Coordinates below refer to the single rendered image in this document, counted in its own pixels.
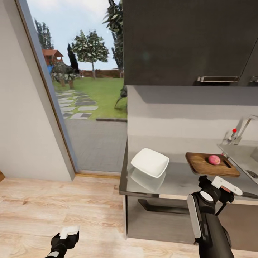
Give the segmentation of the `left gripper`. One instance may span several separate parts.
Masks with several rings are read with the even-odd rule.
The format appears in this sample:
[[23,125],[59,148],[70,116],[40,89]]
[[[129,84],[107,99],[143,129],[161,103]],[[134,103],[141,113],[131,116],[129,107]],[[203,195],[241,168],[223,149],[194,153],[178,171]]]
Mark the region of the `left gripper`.
[[74,248],[78,240],[79,240],[79,232],[74,235],[68,235],[68,237],[64,239],[60,239],[60,236],[55,236],[52,239],[51,250],[53,250],[57,245],[63,244],[65,245],[66,251],[67,251],[67,249]]

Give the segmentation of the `cutting board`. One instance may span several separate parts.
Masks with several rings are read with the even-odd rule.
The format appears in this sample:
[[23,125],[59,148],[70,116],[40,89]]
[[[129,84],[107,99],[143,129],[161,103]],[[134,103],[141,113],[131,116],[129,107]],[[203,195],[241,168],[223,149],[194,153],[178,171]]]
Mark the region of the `cutting board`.
[[[208,157],[218,156],[220,163],[214,165],[208,161]],[[204,154],[187,152],[186,157],[190,162],[193,171],[201,174],[236,176],[239,177],[241,173],[236,167],[224,156],[220,154]]]

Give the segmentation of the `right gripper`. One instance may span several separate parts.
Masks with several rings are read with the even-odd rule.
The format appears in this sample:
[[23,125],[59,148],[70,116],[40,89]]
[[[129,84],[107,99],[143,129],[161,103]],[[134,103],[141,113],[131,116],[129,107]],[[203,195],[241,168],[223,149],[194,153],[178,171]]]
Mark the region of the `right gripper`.
[[233,200],[234,200],[234,194],[233,192],[228,192],[226,190],[224,190],[224,188],[220,187],[219,189],[216,188],[215,186],[213,186],[211,183],[210,180],[207,179],[207,175],[205,176],[200,176],[198,181],[200,182],[199,183],[199,186],[203,189],[203,188],[209,188],[211,190],[213,190],[215,192],[215,194],[217,195],[217,198],[218,200],[217,201],[220,201],[222,202],[224,205],[227,203],[227,202],[230,202],[232,203]]

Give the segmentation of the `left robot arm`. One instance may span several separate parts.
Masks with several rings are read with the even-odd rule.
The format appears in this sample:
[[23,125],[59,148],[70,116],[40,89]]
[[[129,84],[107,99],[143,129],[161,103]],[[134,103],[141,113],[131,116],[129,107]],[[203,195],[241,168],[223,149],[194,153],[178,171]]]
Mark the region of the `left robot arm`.
[[[79,240],[80,226],[64,227],[61,236],[55,236],[52,239],[51,252],[45,258],[64,258],[67,249],[74,248]],[[78,232],[74,235],[68,233]]]

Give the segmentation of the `vidalia onion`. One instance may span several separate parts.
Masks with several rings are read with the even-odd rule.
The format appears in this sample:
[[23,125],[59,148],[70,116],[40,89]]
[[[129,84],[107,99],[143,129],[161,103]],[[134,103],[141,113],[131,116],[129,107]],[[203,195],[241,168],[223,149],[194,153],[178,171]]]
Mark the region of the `vidalia onion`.
[[218,156],[210,156],[208,157],[208,161],[214,165],[217,165],[220,163],[220,158]]

